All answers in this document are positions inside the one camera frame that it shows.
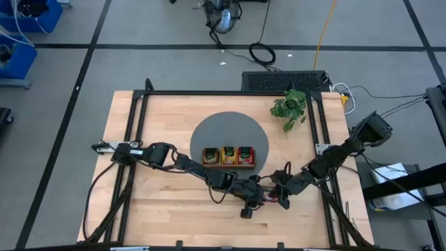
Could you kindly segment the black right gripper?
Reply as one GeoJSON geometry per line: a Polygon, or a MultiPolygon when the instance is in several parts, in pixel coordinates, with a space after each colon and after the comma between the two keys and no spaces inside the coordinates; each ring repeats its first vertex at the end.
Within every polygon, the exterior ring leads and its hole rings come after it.
{"type": "Polygon", "coordinates": [[[291,175],[285,170],[276,170],[270,178],[275,183],[275,187],[270,193],[271,196],[274,195],[275,197],[271,197],[270,201],[272,203],[279,203],[282,208],[288,210],[290,208],[290,201],[288,199],[289,189],[286,184],[290,180],[291,175]]]}

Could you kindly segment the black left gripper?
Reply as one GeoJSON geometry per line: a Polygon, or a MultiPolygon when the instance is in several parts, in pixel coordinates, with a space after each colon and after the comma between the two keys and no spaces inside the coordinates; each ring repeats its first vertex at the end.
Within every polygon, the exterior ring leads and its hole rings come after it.
{"type": "Polygon", "coordinates": [[[253,212],[260,209],[264,203],[272,203],[271,199],[264,197],[264,194],[269,195],[271,190],[263,190],[259,184],[260,180],[260,176],[253,175],[247,179],[236,179],[231,185],[231,194],[245,203],[240,212],[243,219],[251,219],[253,212]]]}

